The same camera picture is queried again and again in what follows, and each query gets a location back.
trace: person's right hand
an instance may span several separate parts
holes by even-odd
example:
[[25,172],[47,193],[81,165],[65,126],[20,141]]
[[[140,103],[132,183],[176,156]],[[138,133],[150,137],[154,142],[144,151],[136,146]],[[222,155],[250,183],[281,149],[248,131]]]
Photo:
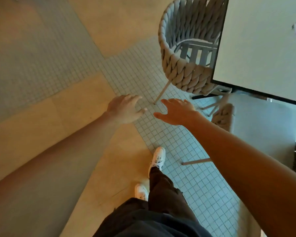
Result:
[[155,112],[153,115],[171,125],[184,125],[188,121],[188,112],[195,111],[194,106],[187,100],[162,99],[161,102],[167,107],[168,113],[163,115],[159,112]]

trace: braided chair backrest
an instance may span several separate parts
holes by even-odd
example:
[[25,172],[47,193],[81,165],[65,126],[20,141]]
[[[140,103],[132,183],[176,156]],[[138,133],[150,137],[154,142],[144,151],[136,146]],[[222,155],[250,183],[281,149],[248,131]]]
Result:
[[162,68],[177,88],[202,95],[216,88],[217,85],[210,82],[211,68],[188,63],[171,48],[186,39],[216,42],[226,5],[227,0],[174,0],[164,11],[158,31]]

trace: gray rope chair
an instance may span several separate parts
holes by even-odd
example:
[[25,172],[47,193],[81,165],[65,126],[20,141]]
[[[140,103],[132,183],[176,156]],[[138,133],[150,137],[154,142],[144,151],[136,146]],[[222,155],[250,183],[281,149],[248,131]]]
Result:
[[[170,83],[182,91],[200,95],[208,95],[217,88],[210,78],[226,5],[227,0],[174,0],[168,5],[158,31],[162,68],[168,83],[154,104]],[[185,57],[189,48],[192,52],[188,62]],[[178,50],[181,50],[180,56],[176,54]],[[200,50],[200,62],[196,64]],[[207,65],[209,53],[211,58]]]

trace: foot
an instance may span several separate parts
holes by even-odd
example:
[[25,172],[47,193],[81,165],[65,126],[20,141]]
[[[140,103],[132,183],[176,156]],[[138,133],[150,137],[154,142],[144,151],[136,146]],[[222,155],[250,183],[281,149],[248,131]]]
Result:
[[165,148],[159,146],[153,154],[153,158],[148,170],[148,176],[150,175],[150,170],[152,167],[158,167],[159,170],[162,170],[164,160],[166,159],[166,150]]
[[135,186],[135,198],[148,201],[148,191],[143,184]]

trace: chair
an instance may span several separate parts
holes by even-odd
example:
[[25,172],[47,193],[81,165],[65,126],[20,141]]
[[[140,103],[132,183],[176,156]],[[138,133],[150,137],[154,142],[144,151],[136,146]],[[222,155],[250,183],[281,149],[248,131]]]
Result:
[[[231,103],[227,103],[221,106],[219,110],[214,113],[211,122],[216,124],[220,128],[224,129],[225,131],[232,133],[234,129],[235,113],[236,113],[235,106],[233,106]],[[206,158],[206,159],[183,162],[181,164],[183,166],[186,166],[186,165],[204,163],[204,162],[210,162],[210,161],[211,161],[210,158]]]
[[205,96],[217,89],[210,79],[226,5],[227,0],[174,0],[168,5],[159,24],[158,40],[162,68],[169,81],[154,104],[170,83],[182,91]]

